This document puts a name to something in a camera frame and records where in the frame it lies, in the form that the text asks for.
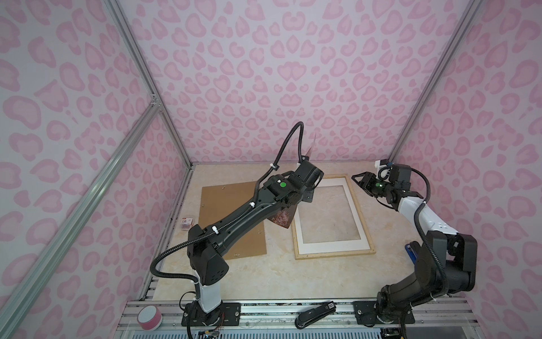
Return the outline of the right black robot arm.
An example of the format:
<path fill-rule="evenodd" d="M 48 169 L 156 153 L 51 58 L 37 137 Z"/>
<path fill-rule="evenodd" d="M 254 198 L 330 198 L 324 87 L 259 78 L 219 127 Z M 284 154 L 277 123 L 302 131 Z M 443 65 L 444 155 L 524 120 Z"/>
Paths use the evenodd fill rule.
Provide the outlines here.
<path fill-rule="evenodd" d="M 412 242 L 414 271 L 403 280 L 384 286 L 375 302 L 354 302 L 357 322 L 377 324 L 410 322 L 413 308 L 444 295 L 474 288 L 477 272 L 476 239 L 449 226 L 428 205 L 428 178 L 409 165 L 376 163 L 376 173 L 363 172 L 352 180 L 370 197 L 385 199 L 384 206 L 404 216 L 416 229 L 420 242 Z"/>

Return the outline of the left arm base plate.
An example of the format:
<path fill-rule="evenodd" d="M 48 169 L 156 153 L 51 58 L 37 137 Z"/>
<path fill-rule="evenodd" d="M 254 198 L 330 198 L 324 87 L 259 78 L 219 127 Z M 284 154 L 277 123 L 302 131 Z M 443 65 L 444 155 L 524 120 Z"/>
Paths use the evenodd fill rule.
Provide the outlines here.
<path fill-rule="evenodd" d="M 210 313 L 205 313 L 199 302 L 193 301 L 185 307 L 182 326 L 211 327 L 238 326 L 241 316 L 241 304 L 237 302 L 222 302 Z"/>

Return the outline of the autumn forest photo print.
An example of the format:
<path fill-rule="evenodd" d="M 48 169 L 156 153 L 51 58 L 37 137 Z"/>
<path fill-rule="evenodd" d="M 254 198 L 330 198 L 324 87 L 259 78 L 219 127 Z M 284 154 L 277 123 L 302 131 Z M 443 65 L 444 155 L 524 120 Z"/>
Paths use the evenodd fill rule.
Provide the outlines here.
<path fill-rule="evenodd" d="M 297 206 L 290 206 L 269 217 L 268 220 L 280 227 L 289 229 L 294 221 L 296 210 Z"/>

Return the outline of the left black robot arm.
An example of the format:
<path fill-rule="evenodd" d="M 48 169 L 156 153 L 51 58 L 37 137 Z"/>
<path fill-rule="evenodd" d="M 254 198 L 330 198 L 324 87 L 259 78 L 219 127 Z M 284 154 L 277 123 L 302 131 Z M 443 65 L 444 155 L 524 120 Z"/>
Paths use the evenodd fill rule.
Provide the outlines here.
<path fill-rule="evenodd" d="M 284 228 L 294 220 L 297 206 L 310 203 L 324 177 L 307 159 L 294 171 L 265 175 L 255 184 L 253 196 L 228 216 L 205 228 L 189 232 L 187 255 L 198 278 L 196 309 L 216 317 L 222 304 L 220 281 L 230 269 L 224 255 L 254 227 L 268 219 Z"/>

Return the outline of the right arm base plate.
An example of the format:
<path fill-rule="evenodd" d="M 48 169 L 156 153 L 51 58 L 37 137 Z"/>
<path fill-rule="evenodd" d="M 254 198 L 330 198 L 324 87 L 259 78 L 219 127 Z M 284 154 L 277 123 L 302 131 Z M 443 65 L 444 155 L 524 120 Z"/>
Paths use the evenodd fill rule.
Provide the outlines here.
<path fill-rule="evenodd" d="M 365 327 L 394 325 L 399 326 L 401 324 L 414 324 L 415 318 L 412 310 L 392 310 L 382 311 L 378 313 L 377 302 L 371 301 L 354 301 L 352 302 L 354 308 L 354 316 L 356 317 L 357 324 Z"/>

